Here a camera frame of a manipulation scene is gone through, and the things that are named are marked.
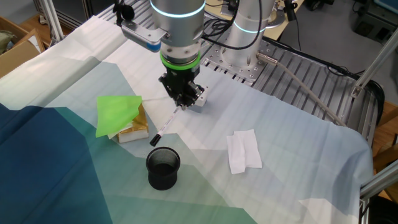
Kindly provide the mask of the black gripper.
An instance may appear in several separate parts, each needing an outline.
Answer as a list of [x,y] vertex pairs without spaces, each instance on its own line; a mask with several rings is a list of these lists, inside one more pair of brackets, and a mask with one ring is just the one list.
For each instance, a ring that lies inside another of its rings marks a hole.
[[204,88],[194,83],[198,72],[188,70],[174,70],[168,68],[159,81],[163,84],[169,97],[177,106],[187,109],[192,106],[204,92]]

